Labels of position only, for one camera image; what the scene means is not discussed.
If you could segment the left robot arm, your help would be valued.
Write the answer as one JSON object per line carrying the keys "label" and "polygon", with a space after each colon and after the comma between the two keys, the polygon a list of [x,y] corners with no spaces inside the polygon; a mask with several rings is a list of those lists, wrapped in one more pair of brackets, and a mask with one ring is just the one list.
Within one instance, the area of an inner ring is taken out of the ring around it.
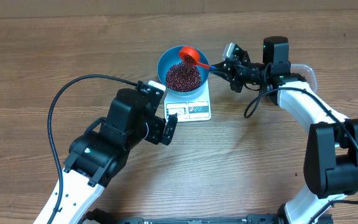
{"label": "left robot arm", "polygon": [[131,149],[143,140],[169,145],[178,118],[155,114],[165,94],[165,86],[155,81],[120,89],[108,115],[95,120],[71,143],[62,179],[36,223],[78,223],[126,165]]}

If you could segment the orange scoop with blue handle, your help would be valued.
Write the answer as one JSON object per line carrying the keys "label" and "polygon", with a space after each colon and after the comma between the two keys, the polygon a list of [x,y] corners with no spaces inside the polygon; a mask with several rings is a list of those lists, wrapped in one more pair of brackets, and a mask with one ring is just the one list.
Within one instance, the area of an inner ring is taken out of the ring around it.
{"label": "orange scoop with blue handle", "polygon": [[190,46],[182,47],[178,53],[178,56],[181,58],[182,61],[194,66],[200,66],[208,70],[216,68],[215,66],[201,63],[200,53],[195,48]]}

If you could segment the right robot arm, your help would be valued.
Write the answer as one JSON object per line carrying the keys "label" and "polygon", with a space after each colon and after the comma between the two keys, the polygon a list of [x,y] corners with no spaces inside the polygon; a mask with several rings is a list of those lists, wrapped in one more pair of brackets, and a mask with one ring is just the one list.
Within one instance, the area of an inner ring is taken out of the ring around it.
{"label": "right robot arm", "polygon": [[358,205],[358,118],[349,119],[325,103],[306,77],[291,70],[287,37],[264,39],[263,61],[253,63],[247,51],[227,44],[220,63],[209,71],[241,92],[258,86],[258,96],[244,111],[249,118],[268,97],[288,111],[307,131],[303,173],[305,186],[276,215],[248,215],[248,223],[332,223],[325,212],[338,203]]}

